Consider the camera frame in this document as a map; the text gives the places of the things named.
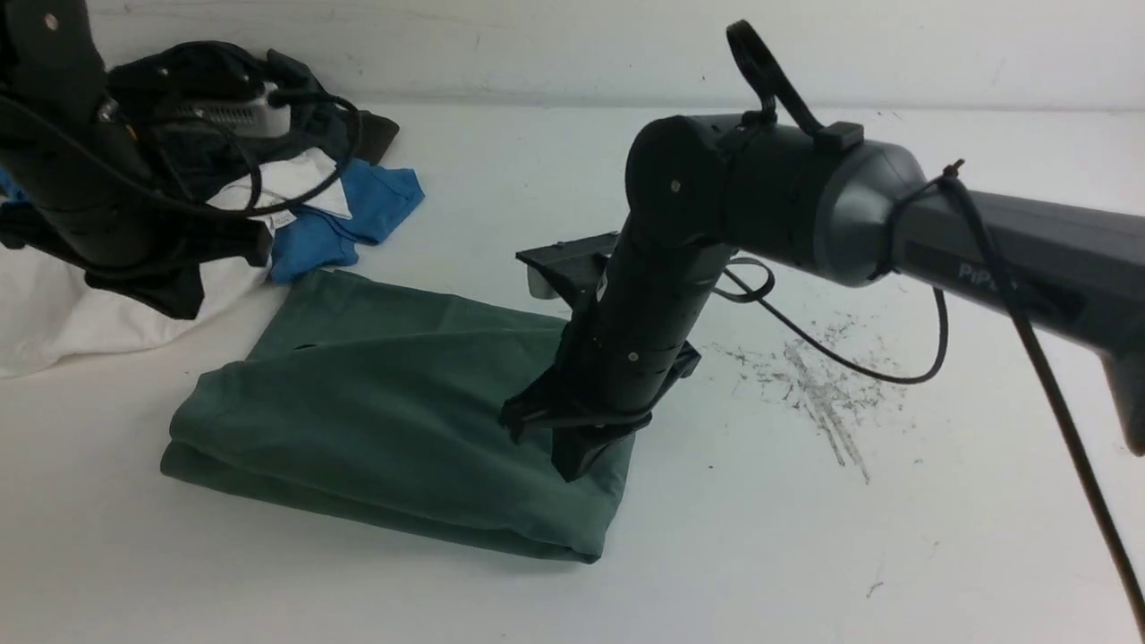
screw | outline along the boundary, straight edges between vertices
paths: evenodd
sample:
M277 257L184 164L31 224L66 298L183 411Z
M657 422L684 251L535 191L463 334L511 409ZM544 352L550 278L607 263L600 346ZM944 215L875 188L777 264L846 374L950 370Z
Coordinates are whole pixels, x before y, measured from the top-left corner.
M100 105L100 110L95 112L95 116L101 123L111 123L114 120L117 109L119 109L119 103L108 99L105 103Z

table surface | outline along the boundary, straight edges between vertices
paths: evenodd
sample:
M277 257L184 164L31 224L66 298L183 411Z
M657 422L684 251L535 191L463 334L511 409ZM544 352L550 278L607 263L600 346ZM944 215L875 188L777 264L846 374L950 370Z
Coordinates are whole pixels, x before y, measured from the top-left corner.
M633 136L671 110L370 105L427 198L353 270L567 315L516 250L617 229ZM976 189L1145 214L1145 115L824 111ZM933 300L777 269L771 300L859 361L930 363ZM1128 605L1009 322L955 299L950 355L905 388L722 300L696 375L640 432L592 566L487 552L159 474L199 374L239 360L266 286L169 346L0 382L0 641L1132 642ZM1145 565L1145 463L1096 358L1044 344ZM832 425L824 421L837 418Z

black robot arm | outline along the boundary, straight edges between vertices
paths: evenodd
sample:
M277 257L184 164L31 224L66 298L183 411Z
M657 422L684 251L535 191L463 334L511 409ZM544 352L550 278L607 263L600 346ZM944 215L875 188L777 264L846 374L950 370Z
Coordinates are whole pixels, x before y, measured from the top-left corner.
M531 284L553 285L574 313L553 367L506 402L502 422L514 438L555 429L566 479L647 425L690 375L700 356L688 333L740 250L848 286L899 272L1001 307L965 219L910 152L863 140L860 125L819 126L777 65L751 64L753 44L735 29L744 76L757 92L773 88L800 127L777 125L766 95L759 112L652 123L629 155L618 236L519 254ZM1126 440L1142 454L1145 219L973 196L1033 322L1103 356Z

wire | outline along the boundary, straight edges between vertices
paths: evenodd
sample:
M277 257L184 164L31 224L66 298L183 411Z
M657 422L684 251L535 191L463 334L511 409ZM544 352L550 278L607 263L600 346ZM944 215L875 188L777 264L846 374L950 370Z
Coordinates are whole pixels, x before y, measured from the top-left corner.
M759 264L759 266L761 266L765 270L767 270L768 280L767 284L765 284L764 288L769 291L771 289L768 288L768 285L773 285L775 283L774 275L772 275L771 269L764 266L763 264ZM803 338L805 343L810 344L816 351L819 351L827 358L830 358L831 360L838 362L839 364L846 367L847 369L851 369L852 371L858 371L863 376L875 378L876 380L883 380L884 383L893 383L897 385L917 385L921 383L925 383L926 380L930 380L931 378L937 376L938 372L942 369L942 363L946 362L946 350L950 339L950 321L948 319L946 311L946 296L939 289L934 289L934 303L938 305L938 352L934 354L934 362L933 364L931 364L931 368L922 376L903 377L903 376L891 376L887 374L881 374L872 369L868 369L861 364L855 364L854 362L847 360L846 358L843 358L842 355L823 346L823 344L816 340L815 338L807 335L806 331L800 329L798 324L788 319L787 315L780 313L780 311L774 306L772 306L772 304L768 303L766 299L764 299L763 296L755 294L758 291L752 291L751 286L749 286L743 280L741 280L739 275L732 273L731 269L725 268L724 275L727 275L733 282L735 282L737 286L743 289L744 293L751 296L751 298L748 301L758 303L760 306L766 308L768 313L771 313L780 322L785 324L788 329L795 331L797 336Z
M1124 543L1122 543L1121 536L1118 534L1118 526L1113 521L1108 505L1105 503L1101 487L1093 474L1093 466L1085 454L1085 446L1077 434L1077 426L1069 414L1069 407L1066 405L1065 396L1061 395L1061 388L1053 377L1050 362L1047 360L1045 353L1037 341L1033 324L1029 322L1029 315L1027 315L1025 307L1018 299L1010 268L1002 258L1002 253L994 242L993 235L982 221L981 212L979 212L978 206L974 204L970 190L958 180L958 167L962 166L962 163L960 159L957 163L947 166L942 171L942 176L938 179L937 186L955 201L962 215L966 219L970 231L973 234L974 242L978 245L978 252L986 262L990 278L994 280L998 296L1001 296L1006 313L1013 322L1013 328L1018 331L1018 337L1021 338L1021 344L1025 346L1026 353L1029 355L1029 361L1034 366L1034 372L1037 374L1037 379L1042 383L1042 388L1045 390L1045 398L1049 399L1050 408L1058 421L1058 427L1061 430L1061 439L1069 451L1074 470L1077 471L1077 479L1081 481L1082 490L1085 493L1085 500L1089 501L1090 510L1092 510L1093 518L1097 520L1097 527L1105 539L1105 544L1110 549L1110 557L1113 559L1113 565L1121 578L1121 584L1129 599L1134 619L1137 621L1137 634L1145 642L1145 596L1142 595L1140 583L1134 573L1132 561L1129 559Z
M278 91L270 96L268 101L273 104L303 104L303 103L333 103L346 111L350 112L353 118L349 120L348 139L349 146L347 146L346 155L338 162L337 167L331 172L325 179L318 182L317 186L310 188L301 195L286 199L284 202L262 207L247 207L243 210L222 210L212 207L206 204L188 203L180 199L174 199L163 194L153 191L150 187L143 184L140 180L125 174L118 168L108 164L103 158L100 157L97 152L88 148L85 143L77 141L71 134L63 131L60 126L52 123L49 119L37 113L35 110L25 105L19 99L10 93L0 92L0 103L5 103L19 112L22 116L29 120L35 123L40 127L48 131L56 139L65 143L68 147L74 149L77 152L86 157L97 171L102 172L105 176L111 179L113 182L118 183L121 188L131 190L136 194L142 199L155 204L157 207L167 209L171 211L180 212L183 214L190 214L195 217L207 217L207 218L235 218L235 217L260 217L263 214L274 214L276 212L283 212L295 206L306 204L308 201L321 195L326 188L334 184L335 181L342 178L346 170L349 167L352 160L354 160L355 154L357 154L358 144L361 143L362 135L362 112L354 105L354 103L342 99L340 96L334 96L332 94L326 94L323 92L314 93L301 93L295 94L289 91Z

green cloth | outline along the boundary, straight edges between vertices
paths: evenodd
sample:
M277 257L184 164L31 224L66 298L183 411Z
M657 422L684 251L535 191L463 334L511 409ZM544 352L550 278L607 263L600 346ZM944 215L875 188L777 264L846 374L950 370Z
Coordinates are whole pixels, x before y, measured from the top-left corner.
M568 484L551 432L520 446L502 402L551 364L563 321L316 272L250 356L204 374L160 470L239 496L412 534L592 563L632 451Z

